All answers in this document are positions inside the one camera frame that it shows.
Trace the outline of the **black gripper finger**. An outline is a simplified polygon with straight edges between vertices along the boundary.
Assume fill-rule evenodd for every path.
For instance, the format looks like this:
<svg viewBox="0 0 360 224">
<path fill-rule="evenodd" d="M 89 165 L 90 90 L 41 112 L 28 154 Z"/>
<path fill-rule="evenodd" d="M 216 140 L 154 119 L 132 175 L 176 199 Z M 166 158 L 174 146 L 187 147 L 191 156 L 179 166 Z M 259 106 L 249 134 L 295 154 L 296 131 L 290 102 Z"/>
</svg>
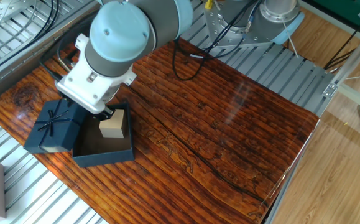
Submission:
<svg viewBox="0 0 360 224">
<path fill-rule="evenodd" d="M 105 107 L 102 112 L 94 115 L 94 119 L 97 119 L 99 121 L 104 121 L 107 119 L 111 119 L 113 114 L 114 114 L 114 110 L 110 109 L 109 107 Z"/>
</svg>

